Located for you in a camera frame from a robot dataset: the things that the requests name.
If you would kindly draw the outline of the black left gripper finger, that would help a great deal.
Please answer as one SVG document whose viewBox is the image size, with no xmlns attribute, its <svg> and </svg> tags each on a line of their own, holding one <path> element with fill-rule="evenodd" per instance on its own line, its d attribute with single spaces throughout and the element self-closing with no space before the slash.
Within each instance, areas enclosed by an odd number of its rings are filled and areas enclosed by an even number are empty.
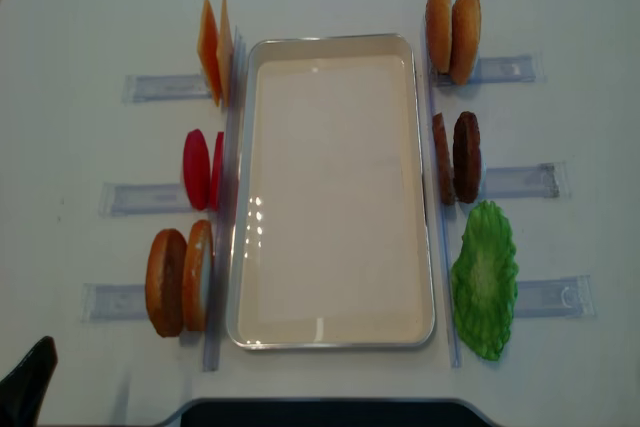
<svg viewBox="0 0 640 427">
<path fill-rule="evenodd" d="M 1 425 L 36 426 L 58 364 L 55 341 L 41 338 L 1 381 Z"/>
</svg>

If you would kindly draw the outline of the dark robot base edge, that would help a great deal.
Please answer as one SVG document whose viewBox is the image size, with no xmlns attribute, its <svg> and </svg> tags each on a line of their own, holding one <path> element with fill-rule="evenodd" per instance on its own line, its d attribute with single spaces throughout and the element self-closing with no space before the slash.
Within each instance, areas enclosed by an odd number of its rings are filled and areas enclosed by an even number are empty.
<svg viewBox="0 0 640 427">
<path fill-rule="evenodd" d="M 206 401 L 181 415 L 182 426 L 486 426 L 451 402 L 373 400 Z"/>
</svg>

